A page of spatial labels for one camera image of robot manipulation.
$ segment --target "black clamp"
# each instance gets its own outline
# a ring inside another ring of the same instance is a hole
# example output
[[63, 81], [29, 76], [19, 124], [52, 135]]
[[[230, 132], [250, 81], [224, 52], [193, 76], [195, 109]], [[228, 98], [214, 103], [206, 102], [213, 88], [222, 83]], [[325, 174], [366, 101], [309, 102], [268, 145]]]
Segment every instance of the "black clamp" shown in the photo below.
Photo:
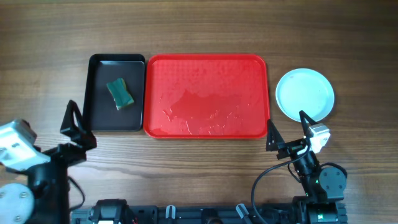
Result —
[[312, 118], [310, 118], [304, 111], [300, 111], [301, 124], [304, 130], [304, 135], [306, 138], [294, 140], [291, 142], [285, 142], [278, 130], [276, 129], [274, 123], [271, 119], [267, 122], [268, 135], [267, 135], [267, 146], [266, 151], [278, 151], [276, 157], [278, 159], [283, 159], [286, 157], [292, 157], [295, 152], [305, 149], [306, 146], [310, 147], [311, 143], [309, 141], [310, 136], [307, 136], [308, 123], [311, 125], [318, 124]]
[[86, 151], [97, 147], [97, 140], [93, 133], [86, 128], [77, 104], [70, 100], [63, 117], [60, 133], [70, 137], [76, 145], [59, 144], [53, 149], [43, 152], [52, 160], [61, 161], [68, 167], [86, 161]]
[[126, 200], [107, 199], [99, 200], [91, 209], [89, 219], [98, 224], [100, 221], [113, 221], [114, 224], [137, 224], [136, 217], [127, 205]]

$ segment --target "red tray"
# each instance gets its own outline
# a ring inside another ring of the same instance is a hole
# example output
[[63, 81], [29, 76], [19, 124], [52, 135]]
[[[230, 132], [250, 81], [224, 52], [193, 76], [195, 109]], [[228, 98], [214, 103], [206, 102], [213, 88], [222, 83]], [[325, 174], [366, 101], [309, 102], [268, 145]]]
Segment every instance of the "red tray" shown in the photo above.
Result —
[[144, 130], [153, 138], [261, 138], [269, 118], [258, 55], [159, 54], [148, 62]]

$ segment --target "screw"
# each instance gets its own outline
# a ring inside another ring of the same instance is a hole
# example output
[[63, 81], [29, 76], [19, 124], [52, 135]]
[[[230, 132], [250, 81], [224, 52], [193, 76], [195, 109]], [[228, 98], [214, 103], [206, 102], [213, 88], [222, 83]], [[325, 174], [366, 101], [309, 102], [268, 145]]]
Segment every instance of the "screw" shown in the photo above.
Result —
[[20, 215], [18, 215], [18, 216], [16, 216], [15, 218], [14, 218], [14, 221], [15, 222], [20, 222], [22, 219], [21, 219], [21, 216]]
[[27, 193], [26, 192], [22, 192], [19, 194], [20, 198], [26, 198], [27, 197]]

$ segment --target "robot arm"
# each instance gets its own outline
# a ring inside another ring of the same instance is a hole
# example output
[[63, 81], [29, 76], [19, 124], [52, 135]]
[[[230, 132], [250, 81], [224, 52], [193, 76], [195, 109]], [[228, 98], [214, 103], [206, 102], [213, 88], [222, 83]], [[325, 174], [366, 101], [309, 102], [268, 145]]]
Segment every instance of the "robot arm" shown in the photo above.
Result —
[[85, 128], [72, 100], [60, 132], [76, 144], [59, 144], [41, 152], [34, 146], [36, 134], [26, 121], [15, 120], [0, 127], [0, 162], [9, 172], [28, 176], [27, 187], [11, 184], [1, 188], [0, 215], [5, 223], [70, 222], [68, 167], [86, 161], [86, 151], [96, 147], [96, 138]]
[[[271, 167], [253, 185], [252, 207], [174, 207], [127, 205], [126, 200], [100, 200], [91, 209], [72, 212], [72, 224], [288, 224], [346, 223], [343, 204], [347, 172], [333, 163], [320, 165], [315, 153], [320, 152], [330, 137], [329, 129], [300, 112], [304, 138], [284, 142], [271, 120], [268, 121], [267, 151], [277, 151], [278, 159], [290, 161]], [[34, 146], [36, 134], [23, 120], [0, 127], [0, 162], [8, 172], [28, 176], [27, 186], [7, 184], [0, 188], [1, 223], [67, 224], [70, 212], [68, 167], [86, 161], [86, 151], [96, 147], [96, 138], [85, 127], [74, 101], [69, 101], [60, 132], [75, 144], [59, 144], [41, 152]], [[292, 203], [265, 204], [254, 202], [258, 180], [269, 171], [293, 164], [306, 196], [294, 197]]]

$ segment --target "green sponge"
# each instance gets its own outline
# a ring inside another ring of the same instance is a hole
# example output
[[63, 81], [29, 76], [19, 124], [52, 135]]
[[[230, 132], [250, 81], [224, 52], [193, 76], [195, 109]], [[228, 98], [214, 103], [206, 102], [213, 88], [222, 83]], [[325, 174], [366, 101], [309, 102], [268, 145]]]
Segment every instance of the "green sponge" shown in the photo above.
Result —
[[114, 82], [107, 83], [106, 86], [111, 92], [118, 110], [134, 103], [132, 96], [127, 91], [126, 83], [122, 78], [118, 78]]

